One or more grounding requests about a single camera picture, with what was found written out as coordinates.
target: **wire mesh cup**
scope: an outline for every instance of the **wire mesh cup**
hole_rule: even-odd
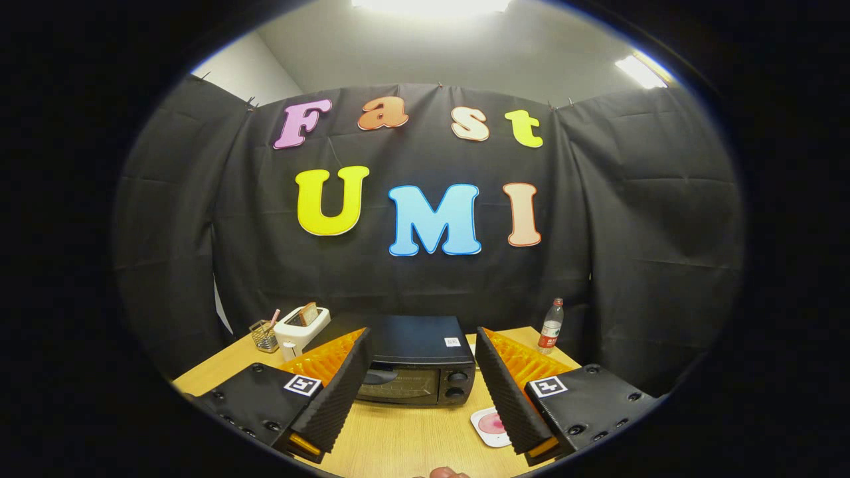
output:
[[[272,353],[280,348],[270,321],[259,321],[252,325],[249,330],[251,330],[251,338],[258,350]]]

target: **white wall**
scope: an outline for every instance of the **white wall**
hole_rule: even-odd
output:
[[[207,75],[205,80],[245,101],[254,96],[253,105],[303,94],[256,31],[219,50],[192,74]]]

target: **white toaster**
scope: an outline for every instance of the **white toaster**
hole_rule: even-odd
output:
[[[275,324],[275,337],[277,338],[277,343],[280,345],[280,352],[283,354],[285,361],[290,361],[300,356],[304,351],[304,347],[310,343],[310,340],[331,321],[331,312],[328,309],[316,307],[316,310],[319,311],[319,316],[310,325],[307,327],[296,325],[298,324],[298,312],[301,309],[303,307],[295,308]]]

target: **wooden table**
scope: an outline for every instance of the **wooden table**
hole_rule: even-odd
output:
[[[534,346],[540,337],[532,327],[500,333],[528,346]],[[474,344],[475,335],[467,335],[467,340]],[[579,367],[557,348],[550,356]],[[257,350],[251,336],[247,335],[189,370],[173,384],[183,392],[202,395],[254,362],[278,367],[283,363],[283,355]],[[470,416],[489,407],[493,407],[493,401],[480,371],[475,373],[472,393],[461,407],[409,407],[354,401],[333,452],[326,454],[320,465],[296,459],[350,478],[428,476],[432,469],[440,466],[465,472],[471,478],[498,478],[521,475],[552,462],[529,467],[525,458],[514,454],[509,445],[487,447],[475,432]]]

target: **foam letter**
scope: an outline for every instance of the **foam letter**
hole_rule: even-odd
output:
[[[513,232],[507,237],[507,243],[517,248],[539,244],[541,236],[534,225],[534,205],[531,201],[537,194],[537,188],[526,183],[510,183],[501,190],[511,198]]]
[[[322,184],[331,175],[324,169],[303,171],[295,177],[298,183],[298,223],[310,234],[339,236],[351,230],[360,219],[360,194],[363,178],[369,175],[366,166],[342,168],[337,176],[343,179],[343,210],[329,218],[321,213]]]
[[[396,128],[405,124],[410,117],[405,114],[405,101],[398,96],[384,96],[363,105],[365,113],[357,126],[360,129],[378,129],[381,126]]]
[[[490,130],[484,125],[487,117],[481,110],[458,106],[451,111],[451,130],[458,138],[471,139],[472,141],[484,141],[490,137]]]
[[[305,131],[310,132],[319,122],[318,111],[311,111],[307,116],[304,113],[310,110],[327,113],[332,106],[330,100],[319,100],[287,107],[284,110],[286,111],[286,121],[283,122],[283,129],[280,131],[281,137],[275,141],[275,149],[281,150],[301,145],[306,140],[301,135],[301,127],[303,126]]]
[[[419,252],[419,246],[413,242],[413,230],[416,230],[425,250],[432,254],[446,229],[448,238],[443,243],[444,253],[479,253],[481,243],[475,240],[473,213],[478,192],[473,185],[451,185],[434,211],[416,186],[398,186],[389,190],[389,198],[395,201],[395,243],[389,247],[389,253],[394,256],[416,255]]]
[[[513,137],[523,146],[529,148],[539,148],[543,146],[543,138],[534,136],[531,131],[532,126],[540,126],[537,118],[529,116],[526,110],[516,110],[505,113],[505,118],[511,120],[513,124]]]

